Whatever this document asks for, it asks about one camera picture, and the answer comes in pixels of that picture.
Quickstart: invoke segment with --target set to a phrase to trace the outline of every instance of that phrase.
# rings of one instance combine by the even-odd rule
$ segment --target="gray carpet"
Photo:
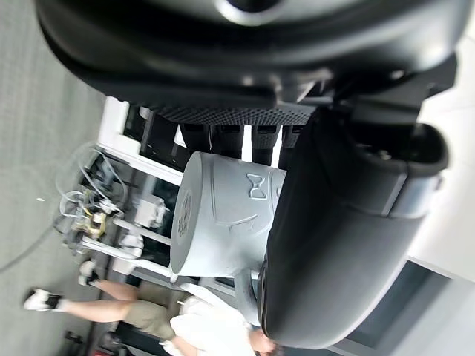
[[[50,224],[59,201],[54,175],[76,147],[95,140],[103,104],[51,55],[33,5],[0,0],[0,266]],[[29,286],[94,299],[96,291],[78,286],[76,276],[77,264],[55,234],[0,275],[2,355],[57,355],[66,329],[87,334],[84,321],[21,308]]]

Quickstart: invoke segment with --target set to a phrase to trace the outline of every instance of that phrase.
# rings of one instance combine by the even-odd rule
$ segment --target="white cable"
[[[66,212],[67,202],[77,202],[78,204],[81,203],[80,200],[72,200],[71,199],[72,197],[75,197],[77,195],[83,197],[84,193],[82,193],[81,191],[69,191],[67,193],[64,193],[63,197],[61,198],[61,201],[59,202],[59,212],[61,213],[62,216],[64,216],[64,217],[73,217],[73,218],[82,218],[82,217],[84,217],[83,212],[82,212],[81,215],[69,214],[69,213]]]
[[[109,158],[107,158],[103,152],[99,151],[99,150],[96,150],[95,151],[100,154],[102,156],[102,158],[104,159],[104,162],[105,164],[109,167],[109,169],[111,170],[112,174],[117,178],[117,180],[120,182],[120,185],[122,186],[122,198],[120,199],[119,201],[119,204],[122,205],[125,203],[125,199],[127,198],[127,185],[125,185],[125,183],[120,179],[119,175],[117,174],[116,170],[114,169],[114,167],[112,166],[111,164],[111,161],[109,161]]]
[[[58,173],[56,174],[55,178],[54,178],[54,184],[56,186],[56,190],[61,194],[61,196],[67,200],[69,200],[69,198],[66,197],[66,193],[65,191],[61,188],[60,184],[59,184],[59,178],[61,175],[63,175],[65,173],[65,169],[67,167],[70,167],[71,166],[71,162],[75,162],[77,157],[82,153],[83,150],[85,150],[86,148],[89,148],[89,147],[93,147],[95,146],[96,143],[95,142],[86,142],[84,145],[81,145],[79,146],[74,152],[73,154],[70,156],[69,160],[65,162],[65,164],[62,166],[62,168],[59,169]]]
[[[117,178],[117,180],[119,181],[120,185],[122,186],[122,198],[121,200],[117,203],[117,205],[122,205],[124,202],[125,202],[125,199],[127,198],[127,186],[125,185],[125,183],[120,179],[119,175],[117,174],[117,172],[115,171],[114,167],[112,166],[112,164],[109,162],[109,159],[104,155],[103,152],[95,149],[95,148],[90,148],[92,149],[93,151],[97,152],[99,155],[102,156],[102,158],[104,159],[104,163],[108,166],[108,168],[111,170],[112,174]],[[91,185],[92,188],[94,188],[94,190],[101,196],[103,197],[104,199],[108,200],[108,201],[111,201],[111,199],[105,195],[98,187],[97,185],[94,183],[94,181],[91,179],[91,177],[89,176],[88,172],[86,172],[86,170],[84,169],[84,165],[82,164],[82,161],[80,160],[80,158],[78,158],[77,160],[77,163],[78,163],[78,166],[79,166],[79,169],[80,171],[82,172],[82,174],[84,175],[84,177],[86,178],[86,180],[89,182],[89,184]]]

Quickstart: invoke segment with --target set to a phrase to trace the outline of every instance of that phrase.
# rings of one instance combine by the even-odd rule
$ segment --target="leg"
[[[71,302],[62,295],[44,289],[31,289],[23,307],[27,310],[67,312],[98,323],[125,321],[143,332],[164,340],[175,336],[168,310],[144,300],[96,300]]]
[[[91,284],[106,292],[111,297],[117,300],[136,300],[137,287],[130,286],[124,283],[111,282],[110,280],[97,280]]]
[[[97,287],[117,300],[137,299],[137,288],[128,284],[111,282],[110,280],[100,280],[95,268],[96,263],[94,261],[85,261],[79,267],[79,284]]]
[[[124,320],[130,312],[133,300],[95,300],[93,302],[71,302],[62,307],[64,312],[97,323]]]

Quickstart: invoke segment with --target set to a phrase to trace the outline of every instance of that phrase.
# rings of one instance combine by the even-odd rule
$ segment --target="black cable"
[[[30,245],[30,247],[28,247],[10,262],[4,264],[0,268],[0,274],[3,274],[6,271],[10,270],[11,268],[19,264],[21,261],[23,261],[26,257],[30,256],[30,254],[32,254],[46,240],[46,237],[49,235],[50,232],[52,232],[52,229],[53,226],[48,226],[47,229],[43,231],[41,235],[39,235],[38,239],[36,239],[36,241]]]

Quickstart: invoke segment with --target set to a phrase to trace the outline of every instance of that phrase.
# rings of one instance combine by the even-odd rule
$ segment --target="person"
[[[79,283],[96,287],[115,300],[74,302],[60,294],[31,289],[24,308],[65,312],[93,322],[124,321],[163,340],[173,356],[269,356],[275,344],[253,330],[244,316],[208,289],[184,283],[182,291],[142,281],[139,288],[101,280],[92,261],[80,267]]]

